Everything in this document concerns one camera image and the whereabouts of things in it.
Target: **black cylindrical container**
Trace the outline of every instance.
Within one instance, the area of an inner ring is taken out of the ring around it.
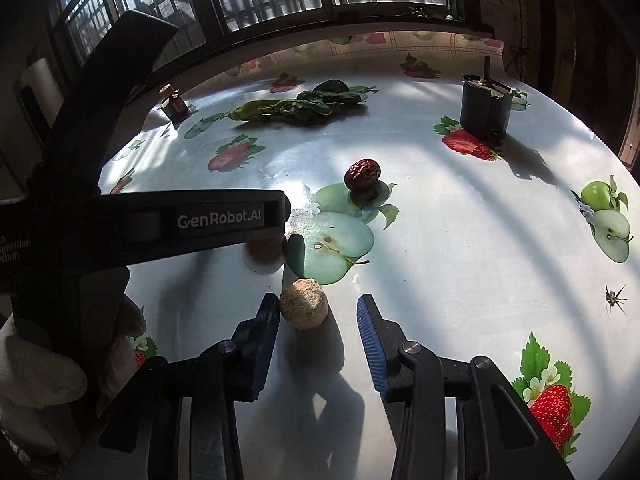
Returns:
[[[479,75],[464,75],[460,125],[490,146],[502,142],[509,124],[511,88]]]

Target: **round beige object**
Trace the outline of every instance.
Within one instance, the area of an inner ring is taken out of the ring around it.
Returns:
[[[322,324],[329,314],[326,295],[316,280],[297,280],[280,295],[280,311],[284,319],[298,330],[309,330]]]

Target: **metal screw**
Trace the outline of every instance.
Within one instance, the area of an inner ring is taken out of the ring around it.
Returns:
[[[407,354],[417,354],[420,351],[420,343],[415,341],[405,341],[402,343],[402,350]]]
[[[221,354],[231,354],[236,349],[236,343],[231,341],[231,339],[225,339],[224,341],[220,341],[218,343],[218,352]]]

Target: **small glass bottle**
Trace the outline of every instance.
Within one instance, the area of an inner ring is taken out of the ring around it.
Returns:
[[[160,89],[160,98],[162,99],[160,107],[173,124],[181,123],[191,115],[189,107],[178,92],[179,90],[175,90],[170,84]]]

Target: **green bottle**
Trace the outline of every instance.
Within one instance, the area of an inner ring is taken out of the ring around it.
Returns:
[[[458,6],[456,5],[456,0],[447,0],[447,5],[449,6],[449,13],[453,16],[453,19],[454,20],[459,19]]]

